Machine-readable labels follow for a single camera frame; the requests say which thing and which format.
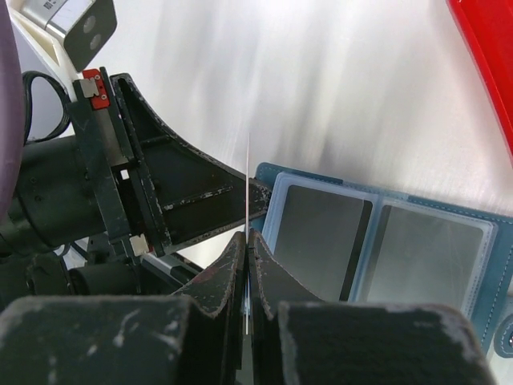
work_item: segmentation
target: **purple fabric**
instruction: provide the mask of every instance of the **purple fabric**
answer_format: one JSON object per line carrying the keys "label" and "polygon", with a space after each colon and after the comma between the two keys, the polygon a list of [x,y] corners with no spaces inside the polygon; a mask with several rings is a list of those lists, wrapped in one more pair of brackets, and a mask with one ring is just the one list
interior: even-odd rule
{"label": "purple fabric", "polygon": [[6,2],[0,0],[0,221],[12,200],[23,150],[22,74]]}

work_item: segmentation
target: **red object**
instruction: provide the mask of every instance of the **red object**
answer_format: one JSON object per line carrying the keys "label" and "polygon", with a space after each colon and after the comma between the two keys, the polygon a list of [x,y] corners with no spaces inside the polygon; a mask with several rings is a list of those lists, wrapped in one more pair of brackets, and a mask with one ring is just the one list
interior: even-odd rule
{"label": "red object", "polygon": [[513,156],[513,0],[447,0],[467,39]]}
{"label": "red object", "polygon": [[102,108],[107,108],[111,105],[109,101],[109,97],[107,95],[107,91],[105,91],[105,83],[103,82],[102,75],[99,70],[84,70],[82,71],[82,75],[84,79],[93,79],[96,82],[96,87],[98,88],[98,96],[93,96],[91,98],[91,104],[95,110],[100,110]]}

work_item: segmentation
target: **red clip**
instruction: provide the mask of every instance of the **red clip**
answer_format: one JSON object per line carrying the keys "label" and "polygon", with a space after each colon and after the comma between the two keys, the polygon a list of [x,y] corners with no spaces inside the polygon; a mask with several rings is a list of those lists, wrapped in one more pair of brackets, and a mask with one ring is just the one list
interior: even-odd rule
{"label": "red clip", "polygon": [[96,83],[96,87],[98,88],[98,96],[93,96],[91,98],[91,104],[93,106],[93,109],[100,110],[102,108],[109,107],[111,105],[111,102],[107,95],[107,91],[105,90],[105,83],[103,82],[99,70],[84,70],[82,71],[82,75],[84,79],[93,79]]}

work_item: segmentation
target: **white tabletop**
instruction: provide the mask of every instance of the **white tabletop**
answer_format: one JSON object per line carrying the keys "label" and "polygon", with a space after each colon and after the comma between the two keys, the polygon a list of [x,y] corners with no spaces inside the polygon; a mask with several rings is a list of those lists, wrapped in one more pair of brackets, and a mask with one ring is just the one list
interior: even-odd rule
{"label": "white tabletop", "polygon": [[[513,216],[512,162],[443,0],[115,5],[118,30],[91,66],[130,73],[226,164],[245,171],[251,132],[252,174],[268,161]],[[207,265],[227,237],[187,255]]]}

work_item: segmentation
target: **worn foam padding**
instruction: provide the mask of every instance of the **worn foam padding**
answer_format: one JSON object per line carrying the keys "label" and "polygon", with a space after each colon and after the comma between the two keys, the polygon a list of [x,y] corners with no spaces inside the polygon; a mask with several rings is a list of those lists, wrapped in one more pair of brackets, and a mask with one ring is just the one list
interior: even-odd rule
{"label": "worn foam padding", "polygon": [[444,306],[286,303],[285,384],[493,384],[470,323]]}
{"label": "worn foam padding", "polygon": [[244,257],[245,236],[236,233],[216,262],[172,296],[12,302],[0,315],[0,383],[234,381]]}

